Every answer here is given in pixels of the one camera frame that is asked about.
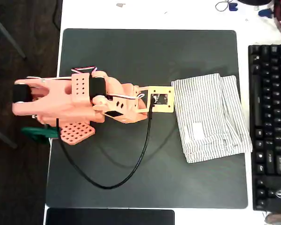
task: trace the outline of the dark carpet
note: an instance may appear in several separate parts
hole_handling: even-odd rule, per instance
[[[0,0],[0,22],[27,55],[23,60],[0,32],[0,131],[18,144],[0,140],[0,225],[43,223],[49,144],[24,136],[22,127],[41,127],[11,111],[13,82],[26,76],[56,76],[59,32],[52,24],[54,0]],[[60,24],[61,0],[57,11]]]

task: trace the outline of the blue object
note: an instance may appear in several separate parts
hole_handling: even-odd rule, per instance
[[[263,10],[260,10],[260,11],[258,12],[258,15],[261,16],[261,17],[266,16],[267,18],[272,19],[272,17],[273,17],[273,11],[272,11],[270,8],[263,9]]]
[[[229,11],[237,11],[237,3],[229,3]]]

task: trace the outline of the folded towel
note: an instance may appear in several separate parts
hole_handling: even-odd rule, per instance
[[[175,112],[188,163],[251,152],[235,76],[173,81]]]

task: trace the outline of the metal leg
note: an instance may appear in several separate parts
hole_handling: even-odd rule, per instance
[[[0,30],[3,33],[3,35],[9,40],[9,42],[14,46],[14,48],[18,51],[18,53],[25,59],[26,55],[1,23],[0,23]]]
[[[2,134],[0,132],[0,139],[5,142],[6,144],[8,144],[11,148],[16,149],[18,146],[16,143],[14,143],[13,141],[11,141],[8,137],[6,137],[4,134]]]

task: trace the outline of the black keyboard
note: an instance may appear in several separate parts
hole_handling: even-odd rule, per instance
[[[249,46],[253,208],[281,213],[281,45]]]

